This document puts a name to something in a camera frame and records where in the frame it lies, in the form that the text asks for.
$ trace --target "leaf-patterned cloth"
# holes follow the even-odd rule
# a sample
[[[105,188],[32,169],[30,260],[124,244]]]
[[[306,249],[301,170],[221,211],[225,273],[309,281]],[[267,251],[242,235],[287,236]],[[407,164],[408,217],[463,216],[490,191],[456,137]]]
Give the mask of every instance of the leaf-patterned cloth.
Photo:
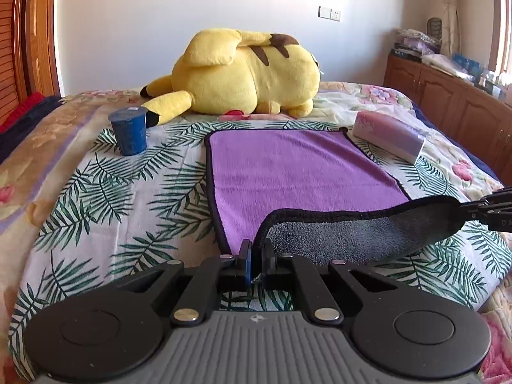
[[[381,92],[357,92],[356,86],[345,89],[319,94],[316,99],[317,112],[322,106],[333,111],[330,104],[343,97],[350,99],[352,106],[335,111],[332,119],[339,124],[170,124],[151,129],[148,149],[132,157],[121,157],[113,132],[104,129],[63,188],[29,255],[9,330],[9,347],[18,373],[28,380],[34,377],[22,334],[30,318],[44,306],[168,259],[180,259],[195,266],[208,256],[218,255],[205,196],[203,139],[208,133],[237,128],[337,131],[340,124],[353,124],[358,109],[377,109],[383,113],[391,109],[395,111],[391,115],[402,114],[405,121],[419,122],[410,112],[410,103],[398,93],[394,93],[395,101],[390,104]],[[382,99],[382,104],[363,102],[368,99]],[[397,178],[412,198],[445,194],[467,201],[470,197],[471,191],[451,179],[452,173],[446,171],[450,167],[444,162],[446,155],[441,155],[434,143],[429,142],[416,166],[411,166],[376,146],[354,141],[370,159]],[[472,222],[455,236],[377,270],[411,286],[478,308],[511,265],[512,255],[501,235]],[[286,293],[263,291],[255,284],[252,296],[225,295],[221,308],[289,310],[292,302]]]

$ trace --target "purple cloth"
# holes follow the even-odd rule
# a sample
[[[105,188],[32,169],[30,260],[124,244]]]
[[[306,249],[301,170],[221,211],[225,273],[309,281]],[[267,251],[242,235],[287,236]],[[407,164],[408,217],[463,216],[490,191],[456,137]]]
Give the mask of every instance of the purple cloth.
[[[233,255],[276,209],[373,211],[409,200],[343,132],[219,131],[209,148],[213,194]]]

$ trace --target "metal pin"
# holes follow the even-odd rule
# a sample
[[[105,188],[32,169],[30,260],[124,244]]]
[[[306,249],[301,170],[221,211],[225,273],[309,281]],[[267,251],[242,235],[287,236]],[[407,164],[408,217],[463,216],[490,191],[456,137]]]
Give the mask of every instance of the metal pin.
[[[174,319],[180,322],[192,322],[199,317],[199,312],[194,309],[178,309],[174,312]]]
[[[333,308],[320,308],[315,310],[315,317],[318,320],[329,322],[338,319],[340,317],[340,313]]]

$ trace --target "black towel border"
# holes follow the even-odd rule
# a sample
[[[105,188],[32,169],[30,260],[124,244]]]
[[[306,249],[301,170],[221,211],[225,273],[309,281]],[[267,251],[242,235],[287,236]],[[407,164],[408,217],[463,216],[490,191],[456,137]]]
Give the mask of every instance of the black towel border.
[[[226,129],[220,129],[215,130],[209,134],[206,135],[204,138],[204,145],[206,148],[206,199],[208,200],[208,207],[210,210],[210,215],[212,217],[213,222],[213,230],[215,232],[215,236],[217,238],[217,243],[219,245],[219,250],[222,254],[231,254],[231,249],[229,247],[229,243],[227,241],[226,232],[224,230],[224,226],[222,225],[222,220],[219,214],[219,211],[217,209],[217,201],[215,200],[215,182],[213,181],[213,167],[212,167],[212,145],[210,144],[210,138],[218,133],[218,132],[237,132],[240,130],[249,130],[249,131],[309,131],[309,132],[341,132],[345,136],[345,138],[356,148],[358,149],[365,157],[368,158],[368,160],[371,160],[366,153],[357,145],[354,143],[354,141],[348,136],[349,129],[347,127],[340,127],[338,131],[329,131],[329,130],[317,130],[317,129],[309,129],[309,128],[284,128],[284,129],[276,129],[276,128],[226,128]],[[405,197],[409,200],[409,202],[405,202],[403,204],[397,205],[393,208],[388,208],[384,210],[377,210],[377,211],[370,211],[370,212],[357,212],[357,211],[330,211],[330,212],[322,212],[322,211],[306,211],[304,209],[290,209],[290,208],[282,208],[282,209],[276,209],[269,213],[265,219],[263,220],[262,224],[258,228],[258,232],[256,234],[256,237],[254,238],[254,244],[259,244],[261,240],[261,236],[263,234],[267,234],[268,230],[275,224],[278,223],[284,223],[284,222],[335,222],[339,220],[367,220],[367,219],[374,219],[374,218],[382,218],[383,216],[391,216],[396,213],[404,212],[405,210],[409,210],[410,208],[413,208],[414,206],[424,206],[428,205],[431,202],[439,201],[439,198],[451,198],[457,203],[459,201],[452,197],[452,196],[427,196],[422,197],[419,199],[412,200],[409,194],[405,191],[404,187],[400,183],[400,181],[394,177],[393,175],[386,172],[390,177],[392,177],[402,193],[405,195]],[[416,205],[411,206],[410,208],[405,208],[404,205],[409,205],[411,202],[416,203]],[[404,207],[403,209],[400,209],[399,211],[395,211],[396,208]],[[352,215],[360,215],[357,218],[350,218]]]

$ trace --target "curtain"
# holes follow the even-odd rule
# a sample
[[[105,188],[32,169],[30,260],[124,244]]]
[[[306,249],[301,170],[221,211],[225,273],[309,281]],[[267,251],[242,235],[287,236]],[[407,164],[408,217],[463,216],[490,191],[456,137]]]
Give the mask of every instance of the curtain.
[[[460,28],[457,0],[443,0],[443,45],[441,53],[452,56],[460,53]]]

